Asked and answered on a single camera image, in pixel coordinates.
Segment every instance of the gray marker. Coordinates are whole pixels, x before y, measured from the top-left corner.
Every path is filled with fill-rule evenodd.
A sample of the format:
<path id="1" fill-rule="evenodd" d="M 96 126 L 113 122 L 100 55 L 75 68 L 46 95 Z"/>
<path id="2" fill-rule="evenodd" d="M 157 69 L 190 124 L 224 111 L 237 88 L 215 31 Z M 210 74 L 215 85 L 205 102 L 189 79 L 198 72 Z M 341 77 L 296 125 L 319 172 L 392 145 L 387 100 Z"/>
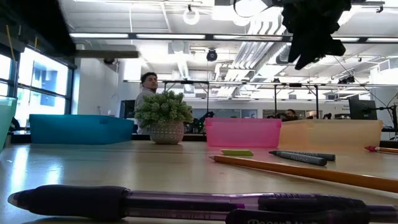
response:
<path id="1" fill-rule="evenodd" d="M 324 153 L 317 153 L 317 152 L 295 152 L 295 151 L 275 151 L 275 152 L 289 152 L 289 153 L 301 154 L 301 155 L 306 155 L 306 156 L 314 156 L 314 157 L 324 158 L 327 161 L 335 161 L 336 160 L 336 155 L 333 155 L 333 154 L 324 154 Z"/>
<path id="2" fill-rule="evenodd" d="M 291 153 L 291 152 L 281 152 L 281 151 L 271 151 L 269 152 L 272 155 L 279 156 L 285 159 L 291 159 L 294 161 L 299 161 L 299 162 L 306 162 L 308 164 L 313 164 L 313 165 L 318 165 L 318 166 L 324 166 L 328 163 L 328 161 L 324 158 L 319 158 L 319 157 L 314 157 L 314 156 L 306 156 L 306 155 L 301 155 L 301 154 L 296 154 L 296 153 Z"/>

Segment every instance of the beige plastic bin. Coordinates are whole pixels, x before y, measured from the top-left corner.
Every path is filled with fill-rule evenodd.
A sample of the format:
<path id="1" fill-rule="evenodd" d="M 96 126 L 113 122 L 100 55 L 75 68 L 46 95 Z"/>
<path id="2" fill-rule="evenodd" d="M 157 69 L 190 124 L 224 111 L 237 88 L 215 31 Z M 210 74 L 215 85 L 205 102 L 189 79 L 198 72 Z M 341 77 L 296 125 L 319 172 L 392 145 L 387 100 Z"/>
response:
<path id="1" fill-rule="evenodd" d="M 382 121 L 300 120 L 282 123 L 280 147 L 378 146 Z"/>

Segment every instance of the desk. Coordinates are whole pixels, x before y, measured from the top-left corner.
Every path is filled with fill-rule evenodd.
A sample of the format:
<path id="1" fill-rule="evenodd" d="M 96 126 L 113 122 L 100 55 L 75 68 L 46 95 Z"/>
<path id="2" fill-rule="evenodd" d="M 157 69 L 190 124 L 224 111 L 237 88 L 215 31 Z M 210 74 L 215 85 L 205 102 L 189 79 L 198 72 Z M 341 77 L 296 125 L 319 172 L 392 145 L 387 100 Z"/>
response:
<path id="1" fill-rule="evenodd" d="M 315 167 L 272 156 L 264 149 L 252 151 L 254 159 Z M 322 152 L 333 153 L 329 149 Z M 367 203 L 398 204 L 398 194 L 227 166 L 208 158 L 219 153 L 219 149 L 206 149 L 205 142 L 183 142 L 176 146 L 149 141 L 105 146 L 13 145 L 0 154 L 0 223 L 93 223 L 79 218 L 47 218 L 6 203 L 9 194 L 44 184 L 121 185 L 135 190 L 181 192 L 324 193 L 360 198 Z M 350 148 L 336 149 L 334 153 L 336 163 L 330 162 L 325 169 L 398 179 L 397 155 Z M 127 218 L 121 223 L 222 222 Z"/>

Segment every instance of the green eraser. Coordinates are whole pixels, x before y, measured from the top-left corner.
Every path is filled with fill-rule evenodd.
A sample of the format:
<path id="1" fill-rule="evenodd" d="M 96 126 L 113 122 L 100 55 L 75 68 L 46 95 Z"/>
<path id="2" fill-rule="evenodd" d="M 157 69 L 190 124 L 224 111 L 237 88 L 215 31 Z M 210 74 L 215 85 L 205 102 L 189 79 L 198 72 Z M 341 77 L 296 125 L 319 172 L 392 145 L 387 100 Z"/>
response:
<path id="1" fill-rule="evenodd" d="M 253 156 L 253 152 L 250 150 L 234 150 L 234 149 L 222 149 L 221 152 L 225 156 Z"/>

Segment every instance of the computer monitor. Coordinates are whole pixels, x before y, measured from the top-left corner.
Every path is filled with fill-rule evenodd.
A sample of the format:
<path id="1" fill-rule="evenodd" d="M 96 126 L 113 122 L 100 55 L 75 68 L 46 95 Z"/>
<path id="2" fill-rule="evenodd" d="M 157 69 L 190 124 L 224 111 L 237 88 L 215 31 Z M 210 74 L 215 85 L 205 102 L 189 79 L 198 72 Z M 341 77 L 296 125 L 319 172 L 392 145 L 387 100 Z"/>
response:
<path id="1" fill-rule="evenodd" d="M 373 100 L 349 100 L 351 119 L 377 120 L 376 103 Z"/>

